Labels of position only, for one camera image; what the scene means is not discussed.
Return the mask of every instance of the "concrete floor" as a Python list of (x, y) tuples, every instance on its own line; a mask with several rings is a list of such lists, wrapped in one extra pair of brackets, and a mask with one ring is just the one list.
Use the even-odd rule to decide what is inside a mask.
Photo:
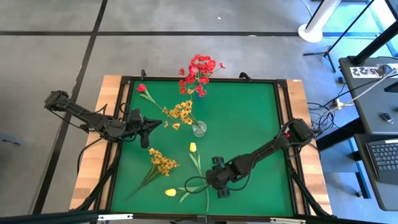
[[(319, 4), (308, 3), (312, 12)], [(101, 0), (3, 0), (0, 31), (91, 31), (100, 5)], [(363, 7), (363, 3), (341, 3), (324, 31), (342, 32)], [(109, 1), (99, 30), (295, 32), (309, 18), (305, 6), (295, 0), (114, 0)], [(378, 29), (367, 12), (351, 31), (378, 32)], [(89, 38), (0, 35), (0, 132), (25, 141), (19, 147), (0, 142), (0, 216), (29, 212), (60, 124), (58, 118), (43, 109), (43, 101), (51, 90), (71, 91)], [(142, 68), (150, 76), (177, 75), (178, 69), (188, 64), (194, 54), (208, 54), (223, 62), (227, 70), (217, 77), (237, 77), (245, 71), (253, 78), (301, 79), (307, 100), (324, 103), (340, 91), (341, 85), (335, 81), (341, 74), (333, 73), (326, 59), (302, 57), (302, 54), (326, 50), (335, 40), (324, 38), (311, 44), (299, 37), (97, 37), (78, 103), (89, 109), (95, 107), (104, 75), (138, 75)], [(340, 57), (357, 54), (371, 41), (344, 38), (331, 53), (335, 65)], [(390, 53), (383, 47), (375, 55), (390, 56)], [(356, 117), (355, 108), (348, 107), (337, 112), (336, 123), (343, 125)], [(77, 155), (86, 137), (82, 131), (69, 127), (45, 213), (68, 210)], [(325, 178), (335, 215), (360, 220), (380, 217), (379, 211), (374, 212), (375, 200), (349, 200), (349, 193), (334, 187), (349, 182), (351, 177), (326, 174)], [(351, 212), (342, 211), (342, 205), (351, 208)], [(385, 222), (398, 217), (392, 212), (384, 215), (389, 217)]]

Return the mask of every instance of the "light stand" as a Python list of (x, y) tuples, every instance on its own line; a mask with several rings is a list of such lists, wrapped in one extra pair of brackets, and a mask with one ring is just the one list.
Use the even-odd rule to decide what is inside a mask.
[(365, 13), (365, 11), (368, 9), (368, 7), (373, 2), (374, 2), (374, 0), (369, 2), (369, 4), (362, 10), (361, 13), (359, 13), (359, 15), (354, 19), (354, 21), (347, 27), (347, 29), (343, 32), (343, 34), (341, 36), (339, 36), (339, 38), (336, 40), (336, 42), (331, 47), (329, 47), (329, 49), (326, 52), (305, 53), (305, 54), (303, 54), (303, 56), (321, 55), (322, 57), (329, 60), (330, 66), (333, 69), (333, 72), (336, 73), (335, 65), (333, 64), (333, 61), (331, 60), (331, 57), (330, 57), (330, 51), (337, 45), (337, 43), (344, 37), (344, 35), (346, 35), (346, 33), (351, 29), (351, 27), (354, 25), (354, 23), (362, 16), (362, 14)]

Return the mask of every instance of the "green table surface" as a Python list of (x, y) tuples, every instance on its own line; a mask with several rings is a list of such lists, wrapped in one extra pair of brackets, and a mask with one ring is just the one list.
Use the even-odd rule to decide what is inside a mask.
[[(190, 99), (180, 95), (176, 81), (135, 81), (130, 108), (140, 108), (149, 119), (169, 120), (150, 101), (139, 96), (136, 88), (144, 83), (149, 93), (160, 106), (172, 109), (177, 103)], [(193, 114), (197, 120), (207, 124), (202, 138), (193, 134), (192, 127), (182, 124), (178, 131), (171, 125), (161, 124), (149, 136), (150, 147), (164, 156), (175, 159), (180, 166), (170, 171), (170, 177), (162, 176), (138, 191), (130, 193), (140, 185), (151, 168), (151, 156), (140, 147), (139, 139), (123, 143), (121, 159), (113, 193), (111, 211), (129, 213), (174, 213), (207, 215), (278, 215), (292, 216), (284, 153), (279, 151), (256, 165), (248, 186), (231, 192), (230, 198), (218, 199), (216, 190), (209, 188), (210, 205), (206, 212), (206, 191), (191, 194), (179, 203), (183, 194), (168, 197), (164, 191), (183, 187), (185, 181), (199, 173), (189, 156), (191, 142), (197, 144), (204, 173), (211, 169), (211, 158), (224, 157), (224, 161), (250, 153), (270, 141), (279, 131), (277, 103), (271, 83), (210, 82), (207, 95), (193, 95)], [(246, 178), (229, 187), (242, 186)], [(195, 180), (190, 185), (203, 185)]]

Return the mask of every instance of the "glass vase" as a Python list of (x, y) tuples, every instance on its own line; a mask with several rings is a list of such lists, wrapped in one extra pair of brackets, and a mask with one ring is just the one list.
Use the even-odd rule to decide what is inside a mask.
[(197, 124), (192, 125), (193, 134), (196, 137), (203, 137), (207, 131), (207, 125), (203, 121), (198, 121)]

